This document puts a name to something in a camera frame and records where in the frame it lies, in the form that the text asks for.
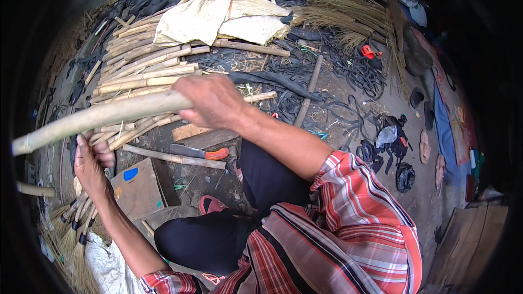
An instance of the black plastic bag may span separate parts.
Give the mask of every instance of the black plastic bag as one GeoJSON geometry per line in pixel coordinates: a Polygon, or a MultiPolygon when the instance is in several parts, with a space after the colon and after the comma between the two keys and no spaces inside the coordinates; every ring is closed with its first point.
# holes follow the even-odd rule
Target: black plastic bag
{"type": "Polygon", "coordinates": [[[406,162],[400,163],[396,170],[396,187],[400,193],[407,193],[411,190],[416,179],[416,172],[412,165],[406,162]]]}

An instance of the forearm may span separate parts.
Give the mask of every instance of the forearm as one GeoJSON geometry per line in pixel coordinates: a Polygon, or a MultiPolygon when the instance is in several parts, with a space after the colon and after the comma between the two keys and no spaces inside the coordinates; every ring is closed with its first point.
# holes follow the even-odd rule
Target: forearm
{"type": "Polygon", "coordinates": [[[171,269],[122,212],[114,197],[104,194],[92,199],[107,232],[137,278],[155,271],[171,269]]]}
{"type": "Polygon", "coordinates": [[[301,128],[282,123],[249,107],[234,129],[261,147],[304,180],[313,181],[333,149],[301,128]]]}

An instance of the leg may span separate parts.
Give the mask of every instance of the leg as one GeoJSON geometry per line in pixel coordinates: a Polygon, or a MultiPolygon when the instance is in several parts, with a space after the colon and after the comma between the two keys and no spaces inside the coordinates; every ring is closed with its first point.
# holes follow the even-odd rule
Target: leg
{"type": "Polygon", "coordinates": [[[169,220],[155,231],[158,252],[169,261],[217,276],[238,269],[247,237],[252,230],[245,218],[231,209],[200,217],[169,220]]]}
{"type": "Polygon", "coordinates": [[[267,217],[270,207],[276,203],[298,206],[310,203],[311,184],[262,148],[244,139],[240,154],[245,197],[253,208],[258,209],[259,218],[267,217]]]}

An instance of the orange handle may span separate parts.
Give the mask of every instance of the orange handle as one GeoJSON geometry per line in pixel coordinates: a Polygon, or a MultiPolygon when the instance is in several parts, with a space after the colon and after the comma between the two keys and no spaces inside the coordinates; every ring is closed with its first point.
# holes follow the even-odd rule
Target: orange handle
{"type": "Polygon", "coordinates": [[[229,150],[227,148],[221,148],[215,152],[206,152],[205,159],[209,160],[222,160],[229,155],[229,150]]]}

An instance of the dirt floor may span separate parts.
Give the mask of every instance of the dirt floor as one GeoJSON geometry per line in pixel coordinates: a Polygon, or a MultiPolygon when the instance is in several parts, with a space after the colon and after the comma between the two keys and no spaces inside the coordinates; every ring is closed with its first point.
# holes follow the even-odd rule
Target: dirt floor
{"type": "MultiPolygon", "coordinates": [[[[84,46],[77,57],[82,57],[83,52],[90,52],[89,46],[84,46]]],[[[49,114],[54,105],[67,104],[69,96],[72,92],[72,88],[77,80],[80,79],[81,74],[77,70],[72,71],[72,76],[66,79],[67,69],[69,65],[66,64],[65,68],[56,77],[55,86],[57,88],[54,95],[53,101],[49,107],[49,114]]],[[[407,84],[409,92],[414,87],[422,88],[422,82],[420,78],[415,78],[409,74],[406,74],[407,84]]],[[[99,74],[93,79],[91,84],[86,89],[85,94],[80,98],[79,104],[84,105],[84,98],[86,95],[92,92],[95,84],[98,82],[99,74]]],[[[424,129],[424,112],[423,109],[415,110],[408,104],[408,101],[404,99],[399,92],[396,82],[390,78],[387,80],[388,86],[386,87],[384,94],[377,102],[369,101],[365,94],[361,91],[354,92],[347,84],[345,79],[340,79],[333,76],[328,68],[324,68],[323,73],[320,75],[317,82],[317,88],[322,88],[332,94],[339,101],[347,102],[348,95],[352,94],[356,97],[358,104],[362,104],[364,101],[366,105],[362,106],[364,111],[367,109],[373,109],[376,113],[385,112],[387,115],[396,116],[400,118],[402,114],[405,114],[408,122],[403,127],[406,136],[409,139],[409,143],[412,145],[413,151],[410,149],[407,152],[406,157],[403,161],[411,164],[416,172],[416,180],[414,187],[407,193],[400,193],[396,189],[396,159],[393,166],[391,167],[388,175],[385,175],[385,165],[389,157],[387,154],[381,154],[384,159],[384,165],[381,170],[377,173],[378,180],[391,192],[393,197],[405,208],[409,215],[414,219],[417,225],[419,244],[422,249],[423,258],[423,283],[428,276],[430,266],[432,264],[436,243],[435,243],[435,230],[442,224],[445,229],[446,223],[450,218],[452,210],[456,206],[463,205],[464,193],[461,189],[443,186],[440,190],[435,187],[435,165],[436,156],[438,153],[437,138],[435,129],[428,131],[429,142],[432,148],[430,159],[428,164],[422,164],[419,159],[419,137],[422,129],[424,129]]],[[[59,116],[62,117],[64,114],[69,113],[70,107],[67,107],[64,113],[59,116]]],[[[314,104],[311,104],[311,110],[317,110],[314,104]]],[[[344,136],[343,132],[346,128],[341,123],[336,121],[336,118],[329,114],[327,111],[313,112],[309,114],[309,117],[316,121],[327,120],[327,125],[330,125],[326,131],[328,134],[325,141],[333,148],[337,149],[347,141],[347,135],[344,136]]],[[[355,116],[345,116],[348,119],[355,119],[355,116]]],[[[150,150],[169,152],[169,145],[173,143],[171,131],[173,128],[179,127],[182,121],[177,121],[172,124],[164,125],[159,128],[154,128],[145,135],[139,137],[132,145],[146,148],[150,150]]],[[[375,136],[376,130],[374,126],[367,126],[368,134],[375,136]]],[[[350,151],[356,152],[356,147],[359,146],[359,142],[363,139],[361,135],[358,138],[353,139],[350,144],[350,151]]],[[[240,148],[241,140],[239,138],[222,143],[215,147],[207,148],[208,151],[218,149],[221,147],[230,147],[236,145],[240,148]]],[[[37,179],[42,178],[44,186],[56,186],[59,187],[60,178],[60,156],[62,150],[62,142],[56,142],[50,144],[44,148],[41,148],[35,153],[35,161],[37,164],[37,179]]],[[[117,151],[117,172],[120,172],[133,164],[144,159],[144,157],[131,154],[129,152],[117,151]]],[[[218,199],[222,200],[228,206],[232,208],[242,209],[246,212],[251,211],[251,207],[248,205],[247,200],[243,194],[242,186],[239,184],[236,176],[224,175],[218,188],[215,188],[218,179],[220,178],[222,171],[216,169],[210,169],[207,167],[187,166],[167,162],[169,175],[173,183],[185,184],[183,189],[177,191],[180,197],[181,205],[174,208],[170,212],[160,214],[154,218],[147,219],[147,222],[153,229],[156,229],[167,220],[174,218],[193,217],[199,216],[198,202],[202,195],[213,195],[218,199]]],[[[68,149],[64,150],[63,162],[62,162],[62,196],[63,203],[69,203],[74,198],[74,191],[72,187],[72,168],[69,160],[68,149]]],[[[54,200],[50,202],[51,209],[61,205],[60,202],[54,200]]],[[[146,238],[154,245],[153,236],[151,236],[145,226],[140,222],[135,223],[138,229],[146,236],[146,238]]],[[[104,234],[103,226],[99,222],[95,225],[95,232],[99,233],[102,237],[107,237],[104,234]]],[[[173,266],[177,270],[190,272],[193,275],[198,276],[200,279],[201,273],[197,271],[188,271],[186,268],[181,266],[173,266]]],[[[208,287],[212,287],[211,282],[204,280],[204,283],[208,287]]]]}

